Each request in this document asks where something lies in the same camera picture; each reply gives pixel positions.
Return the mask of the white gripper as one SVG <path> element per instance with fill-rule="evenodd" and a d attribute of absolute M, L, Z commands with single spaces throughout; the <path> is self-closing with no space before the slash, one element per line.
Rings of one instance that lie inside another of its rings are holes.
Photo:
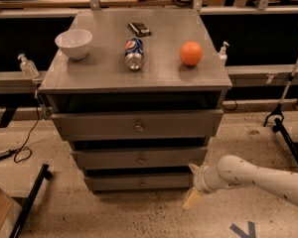
<path fill-rule="evenodd" d="M 216 166 L 197 166 L 189 163 L 193 173 L 193 186 L 185 196 L 183 208 L 190 210 L 203 199 L 203 194 L 214 193 L 222 187 L 222 181 Z"/>

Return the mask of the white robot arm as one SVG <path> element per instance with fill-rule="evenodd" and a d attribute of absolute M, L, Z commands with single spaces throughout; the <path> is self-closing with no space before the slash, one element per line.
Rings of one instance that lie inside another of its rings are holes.
<path fill-rule="evenodd" d="M 193 208 L 207 194 L 248 186 L 260 188 L 298 206 L 298 173 L 263 168 L 233 155 L 222 157 L 214 166 L 189 163 L 189 168 L 193 177 L 182 204 L 186 210 Z"/>

